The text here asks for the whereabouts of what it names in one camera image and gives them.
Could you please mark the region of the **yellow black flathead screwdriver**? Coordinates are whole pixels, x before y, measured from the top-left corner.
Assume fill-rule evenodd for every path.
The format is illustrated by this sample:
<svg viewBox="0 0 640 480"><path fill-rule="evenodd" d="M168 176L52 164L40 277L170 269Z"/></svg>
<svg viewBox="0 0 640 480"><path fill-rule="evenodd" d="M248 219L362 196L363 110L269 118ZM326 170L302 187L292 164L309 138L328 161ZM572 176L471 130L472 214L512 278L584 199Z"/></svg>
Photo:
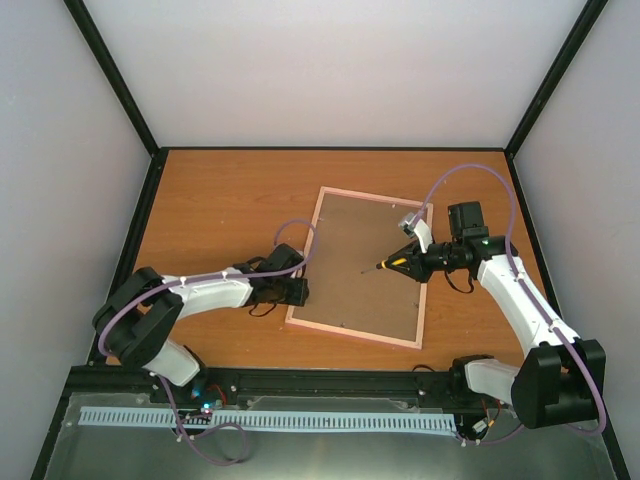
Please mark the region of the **yellow black flathead screwdriver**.
<svg viewBox="0 0 640 480"><path fill-rule="evenodd" d="M407 262L406 258L398 258L395 260L391 260L391 259L383 260L380 263L376 264L374 267L370 267L365 270L362 270L361 274L366 274L374 270L383 270L383 269L395 270L401 265L404 265L406 262Z"/></svg>

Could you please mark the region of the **pink picture frame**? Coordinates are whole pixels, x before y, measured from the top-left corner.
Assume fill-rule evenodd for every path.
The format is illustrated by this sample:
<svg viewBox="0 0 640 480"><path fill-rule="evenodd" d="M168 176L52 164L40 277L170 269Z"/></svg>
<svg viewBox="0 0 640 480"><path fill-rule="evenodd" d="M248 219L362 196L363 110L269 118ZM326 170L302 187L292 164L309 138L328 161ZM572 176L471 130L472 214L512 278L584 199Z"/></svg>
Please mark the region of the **pink picture frame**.
<svg viewBox="0 0 640 480"><path fill-rule="evenodd" d="M421 203L334 187L320 188L308 234L309 297L285 323L421 349L427 285L375 265L409 242L398 223Z"/></svg>

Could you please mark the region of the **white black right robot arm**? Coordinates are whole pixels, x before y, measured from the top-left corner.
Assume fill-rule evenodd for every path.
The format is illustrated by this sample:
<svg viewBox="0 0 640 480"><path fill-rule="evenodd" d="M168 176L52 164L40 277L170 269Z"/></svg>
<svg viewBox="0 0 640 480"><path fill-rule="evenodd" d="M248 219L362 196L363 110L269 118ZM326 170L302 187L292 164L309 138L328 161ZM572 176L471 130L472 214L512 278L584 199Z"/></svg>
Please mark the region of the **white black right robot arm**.
<svg viewBox="0 0 640 480"><path fill-rule="evenodd" d="M524 355L521 366L490 355L456 359L453 389L463 395L492 397L511 406L529 429L607 420L602 398L606 354L596 340L583 340L539 292L508 236L493 236L477 202L448 208L451 238L434 241L421 213L399 223L410 243L379 263L382 270L426 283L436 272L468 273L496 302Z"/></svg>

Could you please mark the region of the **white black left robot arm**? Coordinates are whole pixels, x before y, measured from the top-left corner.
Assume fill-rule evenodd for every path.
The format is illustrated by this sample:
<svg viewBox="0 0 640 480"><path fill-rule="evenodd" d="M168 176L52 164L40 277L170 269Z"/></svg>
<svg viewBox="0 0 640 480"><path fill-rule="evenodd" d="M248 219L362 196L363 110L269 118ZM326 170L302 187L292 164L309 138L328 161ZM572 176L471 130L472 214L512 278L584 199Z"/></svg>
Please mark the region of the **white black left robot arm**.
<svg viewBox="0 0 640 480"><path fill-rule="evenodd" d="M307 262L281 243L267 257L209 274L162 276L141 268L95 314L98 349L123 367L165 378L184 401L197 402L207 393L208 378L197 356L169 339L176 323L218 309L302 306L309 295Z"/></svg>

